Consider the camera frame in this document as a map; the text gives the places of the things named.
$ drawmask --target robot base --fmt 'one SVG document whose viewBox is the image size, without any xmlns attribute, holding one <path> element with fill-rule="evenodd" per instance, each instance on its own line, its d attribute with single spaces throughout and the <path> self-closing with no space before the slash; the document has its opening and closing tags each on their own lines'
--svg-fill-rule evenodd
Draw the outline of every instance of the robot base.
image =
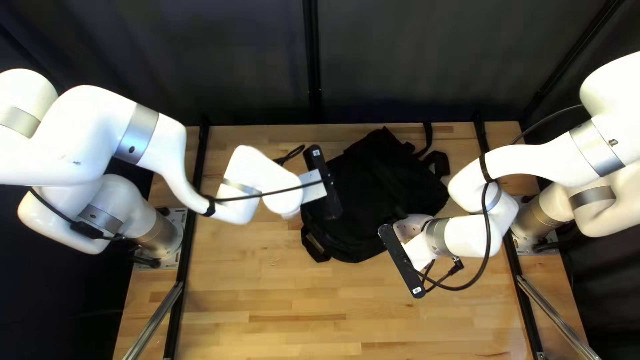
<svg viewBox="0 0 640 360">
<path fill-rule="evenodd" d="M 160 267 L 152 268 L 148 265 L 142 265 L 135 263 L 133 265 L 134 271 L 148 271 L 148 270 L 170 270 L 170 269 L 178 269 L 178 263 L 180 261 L 180 254 L 182 250 L 182 237 L 184 236 L 184 224 L 187 220 L 187 208 L 171 208 L 169 209 L 169 215 L 166 216 L 166 219 L 169 220 L 177 229 L 178 232 L 178 244 L 180 244 L 174 251 L 172 251 L 167 256 L 158 259 L 160 260 Z M 135 256 L 139 256 L 141 258 L 153 259 L 149 250 L 145 248 L 140 248 L 136 250 Z"/>
</svg>

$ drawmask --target metal frame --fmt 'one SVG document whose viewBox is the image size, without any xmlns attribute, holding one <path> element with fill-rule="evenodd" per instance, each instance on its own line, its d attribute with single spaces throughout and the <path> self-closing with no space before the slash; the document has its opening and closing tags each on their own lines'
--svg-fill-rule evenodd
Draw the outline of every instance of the metal frame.
<svg viewBox="0 0 640 360">
<path fill-rule="evenodd" d="M 484 120 L 480 116 L 479 112 L 475 112 L 471 116 L 471 121 L 474 123 L 476 129 L 476 138 L 478 146 L 480 146 L 480 152 L 486 154 L 489 152 L 489 143 L 486 139 L 486 130 L 484 128 Z M 533 316 L 533 309 L 531 308 L 531 302 L 527 294 L 522 291 L 517 285 L 516 278 L 522 275 L 522 268 L 520 267 L 520 260 L 518 260 L 518 252 L 513 245 L 513 239 L 511 234 L 507 233 L 502 239 L 504 243 L 504 250 L 507 254 L 507 260 L 509 261 L 509 269 L 511 270 L 511 278 L 516 290 L 516 297 L 518 298 L 518 305 L 520 307 L 520 314 L 524 322 L 524 327 L 527 330 L 527 340 L 529 340 L 529 348 L 531 349 L 531 355 L 534 359 L 544 359 L 542 342 L 540 341 L 540 334 L 538 334 L 538 326 L 536 325 L 536 319 Z"/>
<path fill-rule="evenodd" d="M 305 26 L 305 50 L 307 53 L 309 115 L 313 122 L 320 122 L 323 102 L 317 0 L 302 0 L 302 12 Z"/>
<path fill-rule="evenodd" d="M 551 319 L 560 333 L 564 336 L 564 338 L 571 344 L 571 346 L 575 349 L 578 354 L 580 354 L 584 359 L 588 360 L 601 360 L 598 354 L 593 351 L 593 349 L 587 345 L 578 334 L 573 330 L 573 327 L 569 325 L 568 322 L 564 320 L 564 318 L 554 309 L 551 304 L 538 292 L 538 290 L 533 286 L 527 279 L 522 277 L 521 275 L 516 276 L 516 281 L 518 287 L 527 294 L 531 300 L 535 301 L 535 303 L 540 306 L 542 311 Z"/>
<path fill-rule="evenodd" d="M 207 152 L 207 143 L 209 141 L 209 119 L 203 118 L 200 124 L 200 132 L 198 134 L 198 152 L 196 155 L 195 169 L 193 170 L 193 188 L 200 191 L 202 184 L 202 172 L 204 171 L 204 161 Z M 180 263 L 178 264 L 178 274 L 176 282 L 183 282 L 184 289 L 171 308 L 171 317 L 169 317 L 169 327 L 166 333 L 166 341 L 164 343 L 164 359 L 175 359 L 177 352 L 178 338 L 180 336 L 180 323 L 182 321 L 182 312 L 184 311 L 184 297 L 187 291 L 187 275 L 189 273 L 189 264 L 191 262 L 191 246 L 193 243 L 193 234 L 195 232 L 196 214 L 193 210 L 187 213 L 187 222 L 184 226 L 184 237 L 182 239 L 182 254 L 180 255 Z"/>
</svg>

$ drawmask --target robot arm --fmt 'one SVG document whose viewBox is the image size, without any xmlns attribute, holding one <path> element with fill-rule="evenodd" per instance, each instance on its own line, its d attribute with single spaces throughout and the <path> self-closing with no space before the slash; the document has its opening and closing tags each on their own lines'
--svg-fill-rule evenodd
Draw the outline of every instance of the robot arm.
<svg viewBox="0 0 640 360">
<path fill-rule="evenodd" d="M 177 198 L 197 213 L 233 224 L 251 220 L 259 198 L 222 203 L 191 187 L 184 170 L 185 146 L 182 124 L 105 89 L 79 86 L 58 97 L 48 80 L 30 70 L 0 74 L 0 183 L 34 186 L 61 214 L 73 221 L 90 222 L 106 236 L 119 233 L 148 243 L 149 236 L 168 227 L 131 182 L 103 175 L 111 157 L 161 174 Z M 216 197 L 255 195 L 300 185 L 300 178 L 258 150 L 240 146 Z M 271 211 L 291 217 L 299 211 L 303 190 L 263 199 Z M 83 218 L 87 209 L 107 213 L 115 219 L 110 224 L 117 227 Z M 108 244 L 73 231 L 69 222 L 31 193 L 23 198 L 19 216 L 30 228 L 83 252 L 96 254 Z M 175 250 L 174 243 L 165 245 L 156 248 L 163 253 Z"/>
<path fill-rule="evenodd" d="M 562 212 L 562 206 L 566 207 L 564 203 L 569 203 L 558 199 L 557 186 L 580 188 L 595 181 L 609 181 L 612 188 L 613 183 L 627 184 L 635 170 L 620 169 L 640 158 L 640 142 L 637 141 L 640 124 L 634 120 L 640 111 L 639 94 L 640 53 L 604 65 L 594 71 L 580 89 L 580 98 L 592 115 L 591 120 L 542 145 L 509 145 L 488 152 L 484 157 L 488 177 L 497 179 L 510 174 L 530 174 L 554 181 L 557 185 L 546 190 L 553 195 L 545 196 L 543 192 L 540 202 L 557 203 L 557 212 Z M 609 174 L 606 180 L 601 179 Z M 478 159 L 451 179 L 449 194 L 470 214 L 481 213 L 481 194 L 486 183 Z M 635 193 L 628 184 L 624 190 L 622 186 L 615 187 L 616 194 Z M 611 215 L 600 213 L 609 204 L 601 202 L 591 207 L 575 208 L 574 214 L 581 223 L 597 218 L 612 222 L 615 225 L 604 227 L 609 233 L 640 221 L 636 213 L 625 217 L 614 216 L 614 211 Z M 490 255 L 494 255 L 518 213 L 518 206 L 492 183 L 486 194 L 486 207 L 491 229 Z M 597 226 L 596 223 L 590 225 L 587 227 Z M 424 267 L 437 255 L 482 257 L 485 246 L 482 215 L 429 220 L 420 234 L 403 245 L 416 269 Z"/>
</svg>

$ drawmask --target wooden table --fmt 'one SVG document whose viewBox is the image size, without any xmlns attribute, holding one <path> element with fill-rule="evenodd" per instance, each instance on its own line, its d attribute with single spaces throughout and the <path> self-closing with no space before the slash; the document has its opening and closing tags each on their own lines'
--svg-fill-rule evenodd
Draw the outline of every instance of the wooden table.
<svg viewBox="0 0 640 360">
<path fill-rule="evenodd" d="M 251 145 L 270 158 L 301 143 L 320 145 L 331 159 L 381 124 L 212 127 L 202 191 L 215 194 L 237 145 Z M 401 141 L 424 146 L 421 124 L 387 124 Z M 491 148 L 519 132 L 516 122 L 486 123 Z M 189 128 L 187 170 L 193 171 L 197 128 Z M 479 155 L 468 122 L 434 123 L 434 150 L 449 155 L 456 173 Z M 306 172 L 302 156 L 286 167 Z M 512 195 L 538 192 L 532 176 L 500 180 Z M 161 177 L 154 178 L 150 202 L 181 207 Z M 466 215 L 452 200 L 437 217 Z M 179 340 L 181 359 L 530 359 L 504 248 L 471 288 L 435 290 L 414 299 L 387 253 L 359 264 L 316 263 L 300 243 L 301 220 L 282 220 L 260 205 L 246 226 L 198 218 Z M 584 338 L 559 256 L 524 256 L 528 278 Z M 464 259 L 465 271 L 448 283 L 471 278 L 481 259 Z M 440 261 L 439 277 L 450 267 Z M 114 359 L 133 339 L 175 282 L 175 270 L 134 272 Z M 545 316 L 536 311 L 545 349 L 574 358 Z M 141 359 L 162 359 L 168 316 Z"/>
</svg>

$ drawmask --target backpack strap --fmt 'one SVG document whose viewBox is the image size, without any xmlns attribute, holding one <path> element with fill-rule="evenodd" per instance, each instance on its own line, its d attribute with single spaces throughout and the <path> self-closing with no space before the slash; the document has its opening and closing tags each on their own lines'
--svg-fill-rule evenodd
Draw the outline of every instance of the backpack strap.
<svg viewBox="0 0 640 360">
<path fill-rule="evenodd" d="M 422 126 L 424 127 L 424 139 L 427 141 L 427 145 L 425 145 L 424 149 L 413 154 L 418 159 L 427 153 L 427 150 L 431 147 L 431 143 L 433 143 L 433 128 L 431 127 L 431 123 L 423 122 Z"/>
<path fill-rule="evenodd" d="M 422 160 L 424 166 L 428 167 L 433 164 L 433 173 L 440 179 L 443 176 L 451 175 L 449 168 L 449 157 L 442 151 L 431 151 Z"/>
</svg>

